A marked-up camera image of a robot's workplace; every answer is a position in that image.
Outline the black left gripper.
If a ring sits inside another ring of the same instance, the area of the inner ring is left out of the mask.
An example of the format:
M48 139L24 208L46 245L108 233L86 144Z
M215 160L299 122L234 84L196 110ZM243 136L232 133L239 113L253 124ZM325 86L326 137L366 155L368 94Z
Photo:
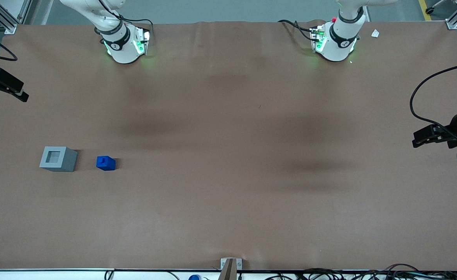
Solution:
M413 148L434 142L436 135L438 135L440 142L447 142L450 149L457 147L457 114L446 126L430 124L414 132Z

